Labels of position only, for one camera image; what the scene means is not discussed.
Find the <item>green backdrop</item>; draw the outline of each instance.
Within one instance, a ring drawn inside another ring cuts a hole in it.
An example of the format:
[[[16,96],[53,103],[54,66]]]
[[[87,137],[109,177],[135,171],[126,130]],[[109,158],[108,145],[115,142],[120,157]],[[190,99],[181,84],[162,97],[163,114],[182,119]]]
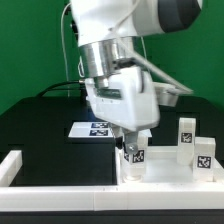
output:
[[[60,19],[67,2],[0,1],[0,114],[65,80]],[[223,9],[223,0],[206,0],[189,30],[147,37],[145,42],[148,59],[224,110]],[[70,76],[77,79],[79,54],[70,21],[66,16],[66,47]]]

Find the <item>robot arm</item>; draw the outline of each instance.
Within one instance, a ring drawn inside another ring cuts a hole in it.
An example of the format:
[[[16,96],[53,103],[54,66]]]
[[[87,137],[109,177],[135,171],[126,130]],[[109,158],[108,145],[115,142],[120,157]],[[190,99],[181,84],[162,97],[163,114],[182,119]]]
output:
[[[201,7],[202,0],[71,0],[91,107],[96,117],[123,128],[129,153],[136,153],[138,131],[157,126],[156,96],[163,95],[132,53],[135,38],[186,29]]]

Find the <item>black tabletop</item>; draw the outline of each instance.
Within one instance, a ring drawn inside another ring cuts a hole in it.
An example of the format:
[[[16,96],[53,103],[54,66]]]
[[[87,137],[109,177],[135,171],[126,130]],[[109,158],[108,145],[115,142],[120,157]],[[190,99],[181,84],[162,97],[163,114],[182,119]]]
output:
[[[216,158],[224,160],[223,112],[198,97],[180,97],[175,108],[160,107],[160,111],[161,121],[151,130],[150,145],[176,145],[179,118],[196,118],[196,136],[214,137]],[[86,104],[75,97],[25,98],[2,114],[0,161],[10,150],[23,152],[24,165],[12,186],[116,184],[114,139],[68,139],[73,122],[95,120]],[[222,223],[223,217],[222,210],[25,212],[0,213],[0,223],[86,223],[91,218],[92,223],[206,224]]]

